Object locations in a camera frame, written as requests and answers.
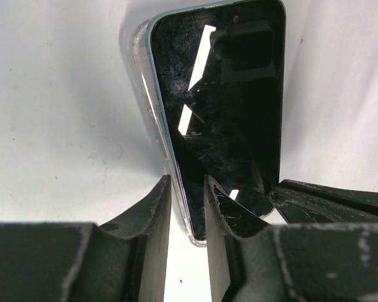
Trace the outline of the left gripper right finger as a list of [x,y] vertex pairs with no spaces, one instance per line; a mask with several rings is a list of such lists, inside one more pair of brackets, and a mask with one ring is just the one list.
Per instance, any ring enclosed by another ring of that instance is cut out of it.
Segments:
[[203,200],[212,301],[233,301],[246,284],[241,244],[269,224],[231,199],[210,175],[204,176]]

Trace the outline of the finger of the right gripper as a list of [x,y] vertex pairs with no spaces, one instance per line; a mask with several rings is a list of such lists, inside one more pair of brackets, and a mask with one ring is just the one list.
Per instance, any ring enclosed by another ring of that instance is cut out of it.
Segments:
[[378,222],[378,193],[284,180],[268,198],[286,223]]

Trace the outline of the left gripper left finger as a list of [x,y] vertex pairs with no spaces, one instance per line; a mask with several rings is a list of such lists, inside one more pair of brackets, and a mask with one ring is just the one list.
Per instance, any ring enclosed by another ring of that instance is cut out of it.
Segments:
[[166,278],[171,177],[100,226],[99,293],[103,301],[162,301]]

